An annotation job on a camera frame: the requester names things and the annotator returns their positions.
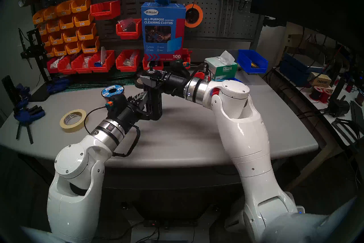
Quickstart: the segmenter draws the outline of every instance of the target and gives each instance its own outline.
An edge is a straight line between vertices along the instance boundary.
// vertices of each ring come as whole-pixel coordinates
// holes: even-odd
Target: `imade logo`
[[[155,16],[155,15],[159,14],[159,11],[154,10],[154,9],[149,9],[149,10],[144,11],[144,13],[148,16]]]

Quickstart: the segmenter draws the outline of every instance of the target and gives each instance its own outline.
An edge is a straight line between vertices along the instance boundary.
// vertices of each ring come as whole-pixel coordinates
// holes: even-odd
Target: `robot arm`
[[[268,134],[246,85],[233,80],[190,79],[153,69],[140,78],[143,93],[115,101],[117,107],[109,110],[108,117],[90,135],[57,155],[47,206],[55,235],[71,242],[91,242],[98,222],[104,162],[135,122],[161,117],[161,93],[180,96],[214,112],[223,146],[239,172],[245,192],[241,222],[254,241],[260,240],[274,218],[297,212],[294,202],[277,184]],[[85,195],[74,193],[70,183],[87,189]]]

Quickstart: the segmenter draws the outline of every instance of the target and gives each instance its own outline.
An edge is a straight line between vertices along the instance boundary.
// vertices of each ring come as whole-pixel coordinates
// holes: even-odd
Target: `masking tape roll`
[[[68,125],[68,122],[74,117],[81,117],[81,119],[74,124]],[[61,118],[61,120],[59,121],[59,125],[62,127],[62,129],[65,132],[68,132],[68,133],[75,132],[77,130],[80,130],[83,127],[83,121],[85,120],[85,118],[86,118],[86,112],[84,110],[81,110],[81,109],[72,110],[72,111],[66,113]]]

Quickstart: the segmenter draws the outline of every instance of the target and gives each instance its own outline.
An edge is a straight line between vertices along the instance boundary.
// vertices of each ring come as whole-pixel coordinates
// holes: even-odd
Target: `desk leg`
[[[290,191],[294,187],[296,187],[298,184],[300,184],[302,181],[304,181],[315,169],[317,169],[321,164],[327,160],[333,151],[335,151],[337,148],[336,146],[332,146],[331,144],[327,144],[321,152],[317,154],[316,157],[313,158],[311,162],[309,162],[303,170],[301,170],[301,174],[294,179],[290,184],[288,184],[285,187],[285,191]]]

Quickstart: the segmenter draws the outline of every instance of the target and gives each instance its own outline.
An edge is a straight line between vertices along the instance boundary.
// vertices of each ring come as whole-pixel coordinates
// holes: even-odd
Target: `blue box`
[[[144,53],[159,60],[162,54],[182,54],[186,8],[182,4],[142,5]]]

